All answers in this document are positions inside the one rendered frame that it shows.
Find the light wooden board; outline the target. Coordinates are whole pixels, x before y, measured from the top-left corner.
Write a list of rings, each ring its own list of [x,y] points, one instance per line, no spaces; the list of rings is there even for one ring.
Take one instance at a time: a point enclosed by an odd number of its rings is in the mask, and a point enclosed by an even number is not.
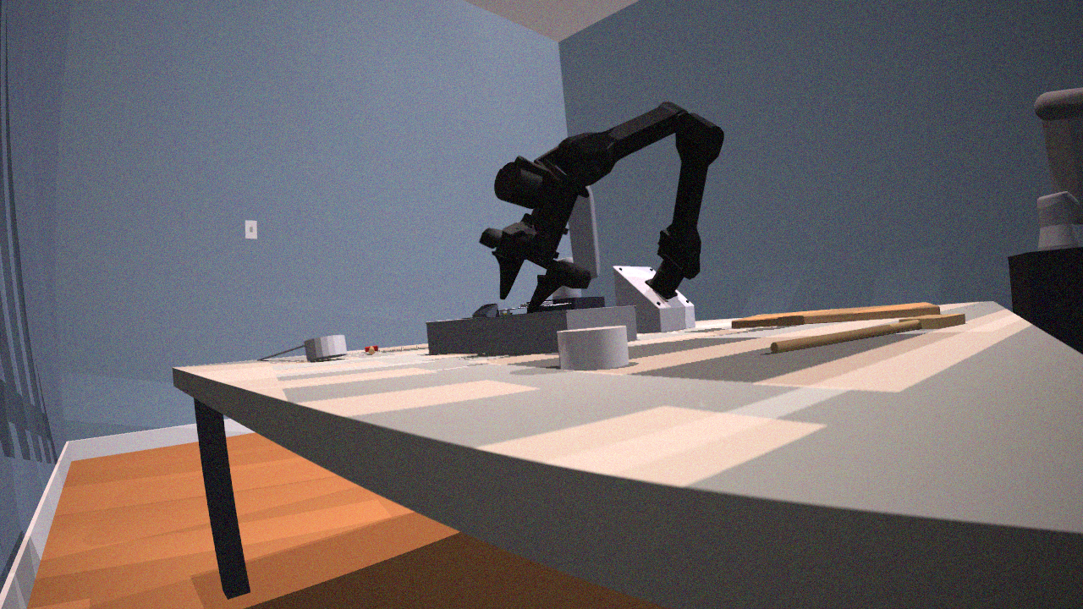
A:
[[[941,315],[940,307],[931,304],[931,302],[914,302],[914,304],[885,304],[885,307],[811,310],[777,313],[777,315],[754,315],[751,318],[733,320],[732,329],[828,322],[854,322],[893,318],[917,318],[924,315]]]

